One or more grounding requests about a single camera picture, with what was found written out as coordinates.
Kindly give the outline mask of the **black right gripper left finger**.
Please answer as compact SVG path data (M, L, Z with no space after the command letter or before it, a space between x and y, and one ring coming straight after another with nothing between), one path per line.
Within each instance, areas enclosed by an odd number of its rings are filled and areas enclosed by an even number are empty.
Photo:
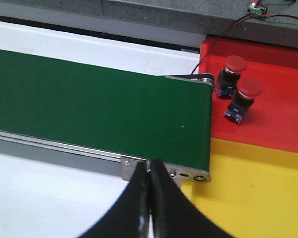
M83 238L147 238L149 175L145 162L136 165L125 190L106 214L81 236Z

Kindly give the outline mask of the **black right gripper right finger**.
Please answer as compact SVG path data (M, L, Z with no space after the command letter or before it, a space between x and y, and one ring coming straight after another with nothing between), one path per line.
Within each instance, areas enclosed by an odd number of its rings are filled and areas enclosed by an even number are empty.
M149 173L153 235L156 238L230 238L182 193L161 169L163 161L153 160Z

